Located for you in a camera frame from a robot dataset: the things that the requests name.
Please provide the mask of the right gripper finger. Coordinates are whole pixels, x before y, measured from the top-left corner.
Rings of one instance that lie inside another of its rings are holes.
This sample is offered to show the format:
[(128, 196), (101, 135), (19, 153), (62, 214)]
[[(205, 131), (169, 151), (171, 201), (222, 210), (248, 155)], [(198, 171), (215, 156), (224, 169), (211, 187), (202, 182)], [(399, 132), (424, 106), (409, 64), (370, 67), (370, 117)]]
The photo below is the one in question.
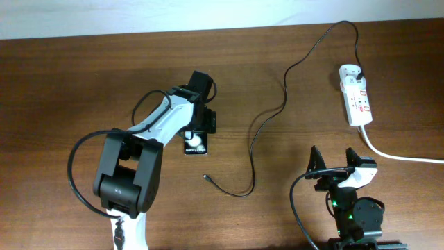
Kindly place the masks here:
[(327, 169), (325, 161), (323, 160), (323, 157), (316, 147), (316, 145), (311, 147), (310, 151), (310, 157), (309, 157), (309, 163), (307, 166), (307, 173), (312, 173), (320, 170)]
[(351, 148), (345, 150), (348, 167), (358, 167), (360, 165), (360, 156)]

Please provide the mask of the white USB charger plug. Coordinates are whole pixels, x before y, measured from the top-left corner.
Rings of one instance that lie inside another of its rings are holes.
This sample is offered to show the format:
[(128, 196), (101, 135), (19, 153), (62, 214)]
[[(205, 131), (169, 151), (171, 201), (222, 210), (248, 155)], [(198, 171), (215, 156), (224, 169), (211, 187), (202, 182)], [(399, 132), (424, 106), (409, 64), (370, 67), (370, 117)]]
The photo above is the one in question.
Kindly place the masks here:
[(358, 65), (342, 65), (339, 68), (339, 77), (340, 88), (343, 93), (366, 88), (366, 79)]

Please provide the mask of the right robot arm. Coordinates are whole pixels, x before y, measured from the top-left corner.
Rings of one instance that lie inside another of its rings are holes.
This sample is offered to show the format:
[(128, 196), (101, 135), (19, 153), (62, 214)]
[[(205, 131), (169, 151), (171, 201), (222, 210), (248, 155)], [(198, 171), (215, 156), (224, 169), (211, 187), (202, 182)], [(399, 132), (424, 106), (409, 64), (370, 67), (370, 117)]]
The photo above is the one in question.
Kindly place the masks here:
[(359, 197), (357, 190), (368, 185), (377, 173), (377, 163), (359, 156), (353, 149), (345, 151), (345, 167), (327, 168), (313, 146), (310, 151), (306, 179), (314, 179), (317, 192), (327, 193), (329, 213), (333, 216), (337, 238), (330, 238), (330, 249), (407, 249), (400, 242), (378, 242), (382, 236), (385, 205), (372, 197)]

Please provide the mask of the black smartphone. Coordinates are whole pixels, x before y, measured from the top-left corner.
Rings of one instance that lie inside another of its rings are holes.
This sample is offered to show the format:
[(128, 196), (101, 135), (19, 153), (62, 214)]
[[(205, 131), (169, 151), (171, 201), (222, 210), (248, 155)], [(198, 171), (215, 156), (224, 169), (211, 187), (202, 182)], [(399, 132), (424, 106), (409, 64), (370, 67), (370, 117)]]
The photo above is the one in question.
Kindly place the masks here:
[(185, 155), (206, 155), (208, 152), (207, 133), (185, 132)]

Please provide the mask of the white power strip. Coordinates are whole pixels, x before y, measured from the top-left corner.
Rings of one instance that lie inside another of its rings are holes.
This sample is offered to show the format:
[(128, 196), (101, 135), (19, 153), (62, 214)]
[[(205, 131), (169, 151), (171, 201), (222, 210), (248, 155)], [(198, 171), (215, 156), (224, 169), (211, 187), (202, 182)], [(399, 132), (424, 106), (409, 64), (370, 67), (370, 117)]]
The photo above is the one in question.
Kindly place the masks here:
[(363, 90), (343, 93), (348, 123), (353, 127), (360, 127), (372, 122), (373, 117), (366, 88)]

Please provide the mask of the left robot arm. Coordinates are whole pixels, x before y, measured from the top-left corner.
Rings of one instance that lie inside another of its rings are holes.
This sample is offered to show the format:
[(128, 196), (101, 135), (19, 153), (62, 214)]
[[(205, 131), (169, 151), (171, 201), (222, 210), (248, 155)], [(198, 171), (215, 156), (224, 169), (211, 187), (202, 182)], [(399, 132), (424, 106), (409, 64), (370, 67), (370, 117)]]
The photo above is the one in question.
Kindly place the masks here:
[(189, 82), (163, 91), (162, 102), (140, 123), (111, 130), (93, 183), (112, 224), (115, 249), (147, 249), (146, 214), (160, 185), (165, 146), (181, 135), (185, 152), (204, 154), (216, 113), (207, 107), (214, 80), (194, 71)]

